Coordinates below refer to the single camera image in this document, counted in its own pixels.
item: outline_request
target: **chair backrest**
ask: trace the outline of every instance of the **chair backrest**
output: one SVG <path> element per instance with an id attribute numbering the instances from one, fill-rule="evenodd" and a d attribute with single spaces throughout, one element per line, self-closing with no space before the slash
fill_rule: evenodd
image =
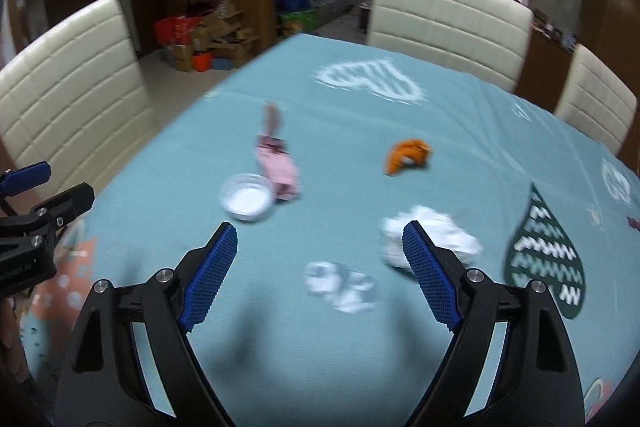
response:
<path id="1" fill-rule="evenodd" d="M 638 100 L 596 55 L 578 44 L 555 115 L 613 154 L 634 121 Z"/>
<path id="2" fill-rule="evenodd" d="M 0 137 L 15 165 L 51 165 L 41 198 L 98 193 L 156 133 L 118 0 L 97 0 L 0 70 Z"/>
<path id="3" fill-rule="evenodd" d="M 367 44 L 513 91 L 533 13 L 513 0 L 373 0 Z"/>

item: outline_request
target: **blue tablecloth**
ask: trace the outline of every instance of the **blue tablecloth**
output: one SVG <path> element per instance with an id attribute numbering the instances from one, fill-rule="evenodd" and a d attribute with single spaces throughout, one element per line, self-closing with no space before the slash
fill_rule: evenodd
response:
<path id="1" fill-rule="evenodd" d="M 93 280 L 143 282 L 206 243 L 228 219 L 223 182 L 260 172 L 255 143 L 267 101 L 282 112 L 302 197 L 263 222 L 235 223 L 238 255 L 189 335 L 236 425 L 404 425 L 451 336 L 418 285 L 384 264 L 382 220 L 414 204 L 451 215 L 484 247 L 474 265 L 504 282 L 532 188 L 584 266 L 582 308 L 565 319 L 583 388 L 621 380 L 640 345 L 640 232 L 627 219 L 640 219 L 637 177 L 600 144 L 495 86 L 356 44 L 289 39 L 162 131 L 86 218 L 85 236 L 97 241 Z M 389 149 L 409 138 L 431 146 L 428 167 L 385 176 Z M 310 295 L 303 271 L 313 261 L 373 276 L 374 308 L 343 314 Z M 46 330 L 33 316 L 27 326 Z M 495 375 L 504 328 L 496 331 L 470 410 L 484 406 Z M 170 411 L 140 337 L 154 404 Z M 46 336 L 26 333 L 24 342 L 45 379 Z"/>

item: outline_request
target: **white chair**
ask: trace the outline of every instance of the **white chair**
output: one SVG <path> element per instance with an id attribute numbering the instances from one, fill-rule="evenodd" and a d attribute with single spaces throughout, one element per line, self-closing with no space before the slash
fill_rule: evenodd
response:
<path id="1" fill-rule="evenodd" d="M 638 100 L 596 55 L 578 44 L 555 115 L 617 154 Z"/>
<path id="2" fill-rule="evenodd" d="M 513 0 L 373 0 L 367 44 L 513 91 L 533 13 Z"/>
<path id="3" fill-rule="evenodd" d="M 117 0 L 97 0 L 0 70 L 0 138 L 20 168 L 42 160 L 41 198 L 81 182 L 98 193 L 156 133 Z"/>

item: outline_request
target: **metal bolt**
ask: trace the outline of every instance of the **metal bolt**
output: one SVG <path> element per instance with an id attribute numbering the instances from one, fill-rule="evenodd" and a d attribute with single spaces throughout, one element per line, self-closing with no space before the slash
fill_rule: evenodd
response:
<path id="1" fill-rule="evenodd" d="M 475 268 L 467 271 L 466 276 L 471 282 L 482 282 L 484 280 L 484 273 L 480 270 L 476 270 Z"/>
<path id="2" fill-rule="evenodd" d="M 158 282 L 169 282 L 173 276 L 173 270 L 170 268 L 162 268 L 158 273 L 156 273 L 156 280 Z"/>
<path id="3" fill-rule="evenodd" d="M 109 281 L 105 279 L 100 279 L 97 283 L 94 284 L 94 292 L 104 293 L 107 291 L 108 287 L 109 287 Z"/>
<path id="4" fill-rule="evenodd" d="M 542 281 L 534 280 L 533 282 L 531 282 L 531 289 L 535 293 L 544 293 L 546 290 L 546 284 Z"/>

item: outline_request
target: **blue textured pad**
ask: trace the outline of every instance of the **blue textured pad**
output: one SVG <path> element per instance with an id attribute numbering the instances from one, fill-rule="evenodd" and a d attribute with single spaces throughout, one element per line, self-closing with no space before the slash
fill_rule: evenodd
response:
<path id="1" fill-rule="evenodd" d="M 191 331 L 204 321 L 237 250 L 238 234 L 230 225 L 211 247 L 184 291 L 184 307 L 178 319 L 184 331 Z"/>
<path id="2" fill-rule="evenodd" d="M 429 308 L 438 322 L 453 331 L 462 320 L 456 307 L 456 290 L 440 267 L 414 225 L 409 223 L 402 232 L 402 251 L 420 284 Z"/>
<path id="3" fill-rule="evenodd" d="M 30 188 L 45 184 L 51 177 L 51 167 L 40 162 L 24 169 L 9 172 L 0 184 L 0 194 L 11 197 L 26 192 Z"/>

